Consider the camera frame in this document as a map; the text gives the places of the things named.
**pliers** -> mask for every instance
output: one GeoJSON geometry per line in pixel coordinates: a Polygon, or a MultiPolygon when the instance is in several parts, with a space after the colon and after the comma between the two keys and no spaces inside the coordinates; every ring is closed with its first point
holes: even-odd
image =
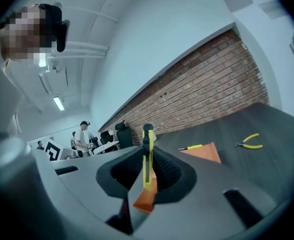
{"type": "Polygon", "coordinates": [[[242,147],[244,147],[244,148],[252,149],[252,150],[261,149],[261,148],[262,148],[262,145],[251,146],[251,145],[244,144],[244,143],[245,143],[246,141],[248,141],[249,139],[252,139],[252,138],[257,137],[257,136],[259,136],[258,133],[255,133],[255,134],[253,134],[253,135],[250,135],[250,136],[248,136],[247,138],[245,138],[241,143],[236,142],[236,143],[235,143],[235,147],[237,147],[237,146],[242,146],[242,147]]]}

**orange paper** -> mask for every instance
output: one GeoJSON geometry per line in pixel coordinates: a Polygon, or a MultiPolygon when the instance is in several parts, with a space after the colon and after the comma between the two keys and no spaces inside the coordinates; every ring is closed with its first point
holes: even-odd
{"type": "Polygon", "coordinates": [[[144,212],[151,213],[153,210],[153,202],[155,201],[155,196],[157,194],[157,177],[155,172],[152,170],[152,186],[151,191],[143,189],[133,207],[144,212]]]}
{"type": "Polygon", "coordinates": [[[185,154],[192,155],[195,157],[211,160],[221,164],[217,149],[213,142],[207,145],[203,145],[201,147],[197,147],[197,148],[193,148],[189,150],[182,150],[180,152],[183,152],[185,154]]]}

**ceiling pipe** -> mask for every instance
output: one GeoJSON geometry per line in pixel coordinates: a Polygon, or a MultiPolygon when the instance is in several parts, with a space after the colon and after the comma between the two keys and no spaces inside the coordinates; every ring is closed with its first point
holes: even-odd
{"type": "Polygon", "coordinates": [[[90,59],[104,59],[106,56],[105,55],[66,55],[66,56],[50,56],[47,57],[47,64],[48,60],[53,60],[53,59],[70,59],[70,58],[90,58],[90,59]]]}
{"type": "Polygon", "coordinates": [[[78,8],[78,7],[73,7],[73,6],[64,6],[63,9],[83,11],[83,12],[95,14],[95,15],[98,15],[98,16],[101,16],[101,17],[105,17],[105,18],[110,19],[110,20],[115,21],[115,22],[119,22],[120,21],[118,18],[114,18],[112,16],[109,16],[107,14],[98,12],[96,10],[89,10],[89,9],[78,8]]]}
{"type": "Polygon", "coordinates": [[[89,47],[89,48],[93,48],[97,50],[104,50],[104,51],[109,50],[108,46],[99,45],[99,44],[90,43],[90,42],[67,41],[67,46],[83,46],[83,47],[89,47]]]}
{"type": "Polygon", "coordinates": [[[86,54],[96,54],[96,55],[107,55],[105,52],[101,52],[98,50],[87,50],[87,49],[65,49],[63,53],[86,53],[86,54]]]}
{"type": "Polygon", "coordinates": [[[52,88],[50,86],[50,84],[48,83],[48,79],[46,78],[46,75],[41,72],[39,73],[39,78],[40,78],[40,81],[41,81],[41,84],[43,86],[43,89],[46,91],[47,94],[52,94],[52,88]]]}

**fluorescent light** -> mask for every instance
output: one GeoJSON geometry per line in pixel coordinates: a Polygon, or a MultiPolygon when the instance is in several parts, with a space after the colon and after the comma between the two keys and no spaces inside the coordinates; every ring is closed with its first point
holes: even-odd
{"type": "Polygon", "coordinates": [[[45,53],[40,53],[39,54],[39,67],[45,67],[47,65],[46,61],[46,54],[45,53]]]}
{"type": "Polygon", "coordinates": [[[57,104],[58,108],[63,111],[65,110],[65,108],[63,107],[61,100],[59,99],[59,97],[54,97],[53,100],[55,101],[55,103],[57,104]]]}

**white wall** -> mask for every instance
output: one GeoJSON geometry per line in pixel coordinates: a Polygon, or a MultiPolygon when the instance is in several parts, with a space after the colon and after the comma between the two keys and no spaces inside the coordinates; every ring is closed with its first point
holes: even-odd
{"type": "Polygon", "coordinates": [[[95,130],[153,77],[232,24],[194,0],[136,0],[96,77],[90,104],[95,130]]]}
{"type": "Polygon", "coordinates": [[[294,23],[289,16],[270,19],[258,4],[230,13],[223,0],[196,0],[235,21],[236,30],[251,52],[267,87],[270,105],[294,116],[294,56],[289,44],[294,23]]]}
{"type": "Polygon", "coordinates": [[[294,23],[290,16],[270,19],[256,4],[273,0],[253,0],[254,4],[233,13],[239,26],[240,36],[253,54],[263,79],[265,80],[270,104],[294,116],[294,56],[289,44],[294,32],[294,23]],[[245,27],[255,38],[267,57],[257,56],[255,44],[248,39],[245,27]]]}
{"type": "MultiPolygon", "coordinates": [[[[37,111],[28,110],[25,112],[18,112],[19,123],[22,133],[20,138],[26,142],[42,138],[45,136],[53,136],[54,141],[65,146],[70,147],[70,138],[72,132],[79,129],[82,121],[92,122],[89,109],[82,108],[74,111],[61,111],[55,114],[39,114],[37,111]]],[[[95,137],[100,139],[100,134],[88,126],[95,137]]],[[[86,142],[89,142],[87,134],[85,134],[86,142]]]]}

